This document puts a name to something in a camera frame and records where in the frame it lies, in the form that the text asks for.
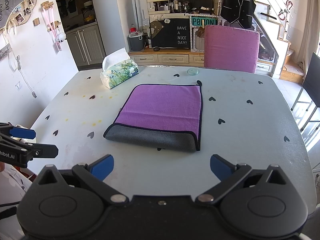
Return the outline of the white shelf with bottles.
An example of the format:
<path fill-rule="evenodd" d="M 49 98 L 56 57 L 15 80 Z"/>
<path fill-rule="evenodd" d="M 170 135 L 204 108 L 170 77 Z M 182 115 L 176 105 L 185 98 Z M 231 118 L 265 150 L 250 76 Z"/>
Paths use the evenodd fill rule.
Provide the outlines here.
<path fill-rule="evenodd" d="M 148 15 L 188 12 L 189 4 L 189 0 L 146 0 Z"/>

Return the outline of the grey kitchen cabinet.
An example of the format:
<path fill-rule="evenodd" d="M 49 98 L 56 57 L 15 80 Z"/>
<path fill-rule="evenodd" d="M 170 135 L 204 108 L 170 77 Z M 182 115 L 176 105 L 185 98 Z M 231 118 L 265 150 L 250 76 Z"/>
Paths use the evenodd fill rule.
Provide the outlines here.
<path fill-rule="evenodd" d="M 79 69 L 102 64 L 106 53 L 96 22 L 68 31 L 66 36 Z"/>

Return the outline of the floral tissue pack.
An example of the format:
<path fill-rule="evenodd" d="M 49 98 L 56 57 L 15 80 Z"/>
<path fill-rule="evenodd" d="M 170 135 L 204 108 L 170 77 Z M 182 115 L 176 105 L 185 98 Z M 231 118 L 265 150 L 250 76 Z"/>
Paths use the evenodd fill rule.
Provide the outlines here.
<path fill-rule="evenodd" d="M 107 55 L 102 62 L 102 67 L 100 79 L 108 89 L 139 74 L 138 64 L 130 58 L 125 48 Z"/>

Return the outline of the grey bucket with red lid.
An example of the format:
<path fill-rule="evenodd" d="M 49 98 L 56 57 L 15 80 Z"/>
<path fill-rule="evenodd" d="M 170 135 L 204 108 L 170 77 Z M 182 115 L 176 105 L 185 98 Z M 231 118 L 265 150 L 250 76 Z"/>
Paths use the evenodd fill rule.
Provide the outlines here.
<path fill-rule="evenodd" d="M 142 51 L 145 46 L 144 34 L 139 31 L 134 25 L 129 29 L 128 43 L 131 51 Z"/>

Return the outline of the black chair at right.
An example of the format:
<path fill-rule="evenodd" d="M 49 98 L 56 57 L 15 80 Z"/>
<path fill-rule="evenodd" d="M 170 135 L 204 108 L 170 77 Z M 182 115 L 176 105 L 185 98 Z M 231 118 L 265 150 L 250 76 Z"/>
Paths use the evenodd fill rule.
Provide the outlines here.
<path fill-rule="evenodd" d="M 309 115 L 308 119 L 304 123 L 304 125 L 301 127 L 300 131 L 304 131 L 308 123 L 310 122 L 317 122 L 319 123 L 319 120 L 311 120 L 313 115 L 316 113 L 317 109 L 319 109 L 319 90 L 320 90 L 320 82 L 319 82 L 319 77 L 320 77 L 320 59 L 319 56 L 317 56 L 315 53 L 312 54 L 309 68 L 307 71 L 307 74 L 305 76 L 304 82 L 302 84 L 302 87 L 298 93 L 298 96 L 296 97 L 296 100 L 294 101 L 291 111 L 294 110 L 294 107 L 296 106 L 297 103 L 308 103 L 304 101 L 299 101 L 299 98 L 302 94 L 303 91 L 306 91 L 308 96 L 311 99 L 311 102 L 308 103 L 310 106 L 314 103 L 315 107 L 312 110 L 311 114 Z"/>

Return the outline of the black jacket white piping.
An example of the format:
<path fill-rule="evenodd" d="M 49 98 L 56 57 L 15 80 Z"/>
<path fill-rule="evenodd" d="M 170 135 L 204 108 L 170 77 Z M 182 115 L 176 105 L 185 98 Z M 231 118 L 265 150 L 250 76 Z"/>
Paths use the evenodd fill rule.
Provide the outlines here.
<path fill-rule="evenodd" d="M 222 0 L 220 16 L 230 24 L 237 22 L 243 29 L 249 29 L 255 8 L 254 0 Z"/>

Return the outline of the teal poison sign box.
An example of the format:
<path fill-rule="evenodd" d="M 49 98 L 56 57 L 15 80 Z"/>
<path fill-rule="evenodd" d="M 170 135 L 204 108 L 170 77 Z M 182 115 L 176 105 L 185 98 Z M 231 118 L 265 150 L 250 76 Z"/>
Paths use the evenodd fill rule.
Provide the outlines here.
<path fill-rule="evenodd" d="M 205 14 L 189 14 L 190 46 L 192 52 L 204 52 L 205 27 L 218 25 L 219 16 Z"/>

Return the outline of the small round glass coaster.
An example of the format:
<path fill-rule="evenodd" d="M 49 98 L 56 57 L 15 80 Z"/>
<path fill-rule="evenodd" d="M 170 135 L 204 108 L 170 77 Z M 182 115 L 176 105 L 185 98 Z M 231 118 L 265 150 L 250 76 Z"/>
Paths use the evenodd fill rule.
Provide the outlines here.
<path fill-rule="evenodd" d="M 189 68 L 189 69 L 187 70 L 187 73 L 188 73 L 189 75 L 197 75 L 197 74 L 199 73 L 199 70 L 198 70 L 197 68 Z"/>

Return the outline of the black have a nice day sign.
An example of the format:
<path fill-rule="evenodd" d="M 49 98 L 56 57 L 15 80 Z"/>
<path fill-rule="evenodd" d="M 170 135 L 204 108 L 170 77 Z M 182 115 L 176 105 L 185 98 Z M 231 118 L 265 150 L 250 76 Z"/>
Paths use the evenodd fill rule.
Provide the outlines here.
<path fill-rule="evenodd" d="M 152 21 L 151 46 L 158 48 L 190 48 L 190 23 L 186 18 L 165 18 Z"/>

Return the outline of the photo collage wall board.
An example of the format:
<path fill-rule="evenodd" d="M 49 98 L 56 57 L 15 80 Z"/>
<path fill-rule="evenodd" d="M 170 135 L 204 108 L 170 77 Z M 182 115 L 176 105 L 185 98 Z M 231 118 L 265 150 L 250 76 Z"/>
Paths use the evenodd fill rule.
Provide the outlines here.
<path fill-rule="evenodd" d="M 28 22 L 37 0 L 1 0 L 1 29 Z"/>

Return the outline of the wooden drawer sideboard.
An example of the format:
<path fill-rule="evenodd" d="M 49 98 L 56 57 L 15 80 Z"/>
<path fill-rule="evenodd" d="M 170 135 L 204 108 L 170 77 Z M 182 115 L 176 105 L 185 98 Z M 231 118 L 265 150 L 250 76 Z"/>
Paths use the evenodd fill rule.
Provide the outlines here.
<path fill-rule="evenodd" d="M 131 51 L 129 56 L 139 66 L 190 66 L 204 68 L 203 52 L 191 52 L 190 49 L 160 49 L 154 51 L 152 48 L 145 48 L 142 51 Z M 277 60 L 257 59 L 255 74 L 272 77 L 277 65 Z"/>

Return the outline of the purple and grey towel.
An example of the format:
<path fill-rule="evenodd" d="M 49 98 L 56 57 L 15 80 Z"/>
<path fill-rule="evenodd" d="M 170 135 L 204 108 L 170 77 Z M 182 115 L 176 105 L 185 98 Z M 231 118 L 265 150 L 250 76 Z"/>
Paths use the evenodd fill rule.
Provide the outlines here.
<path fill-rule="evenodd" d="M 103 137 L 159 150 L 201 149 L 202 82 L 137 85 Z"/>

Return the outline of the wooden staircase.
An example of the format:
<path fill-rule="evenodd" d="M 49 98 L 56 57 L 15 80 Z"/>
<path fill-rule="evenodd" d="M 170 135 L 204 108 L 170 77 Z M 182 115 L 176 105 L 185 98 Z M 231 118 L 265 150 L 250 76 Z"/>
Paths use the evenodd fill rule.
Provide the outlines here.
<path fill-rule="evenodd" d="M 304 72 L 292 59 L 295 51 L 287 39 L 288 24 L 282 24 L 271 5 L 256 1 L 252 27 L 259 33 L 255 72 L 275 79 L 302 83 Z"/>

